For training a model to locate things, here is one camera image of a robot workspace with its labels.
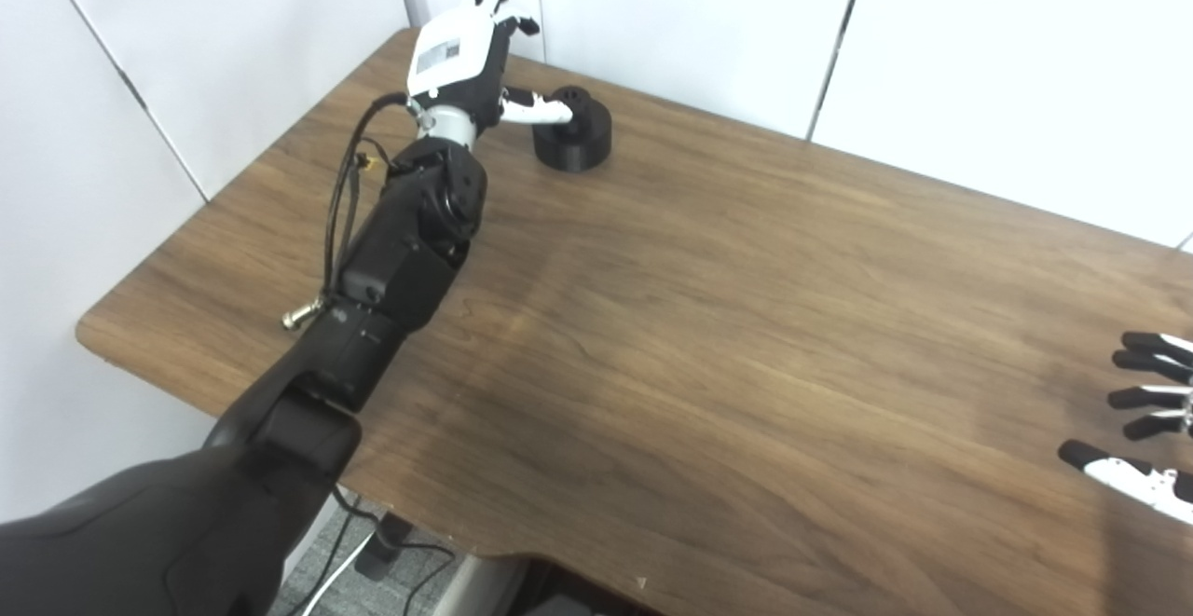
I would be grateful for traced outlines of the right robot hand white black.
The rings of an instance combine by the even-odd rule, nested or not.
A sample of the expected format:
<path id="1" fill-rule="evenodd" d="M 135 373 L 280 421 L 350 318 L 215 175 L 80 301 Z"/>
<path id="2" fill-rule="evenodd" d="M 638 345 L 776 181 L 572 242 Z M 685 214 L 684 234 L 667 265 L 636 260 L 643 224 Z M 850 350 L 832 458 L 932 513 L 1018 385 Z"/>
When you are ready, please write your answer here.
<path id="1" fill-rule="evenodd" d="M 1192 430 L 1192 344 L 1169 333 L 1126 331 L 1112 364 L 1124 371 L 1142 371 L 1168 378 L 1167 384 L 1136 384 L 1106 394 L 1112 409 L 1150 412 L 1121 425 L 1121 436 L 1139 442 L 1172 433 L 1189 437 Z M 1160 468 L 1149 460 L 1125 458 L 1078 439 L 1067 439 L 1057 449 L 1062 463 L 1095 483 L 1115 489 L 1135 501 L 1167 515 L 1185 526 L 1192 523 L 1189 472 Z"/>

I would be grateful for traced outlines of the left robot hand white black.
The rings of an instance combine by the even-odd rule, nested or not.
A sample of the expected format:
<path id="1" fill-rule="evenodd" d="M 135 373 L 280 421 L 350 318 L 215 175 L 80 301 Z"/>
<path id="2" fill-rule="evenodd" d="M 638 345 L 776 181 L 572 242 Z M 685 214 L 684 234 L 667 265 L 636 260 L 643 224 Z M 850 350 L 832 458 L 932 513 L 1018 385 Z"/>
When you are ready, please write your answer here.
<path id="1" fill-rule="evenodd" d="M 561 125 L 576 117 L 564 101 L 503 85 L 515 33 L 540 33 L 540 23 L 509 0 L 463 0 L 421 27 L 406 90 L 422 135 L 468 144 L 502 121 Z"/>

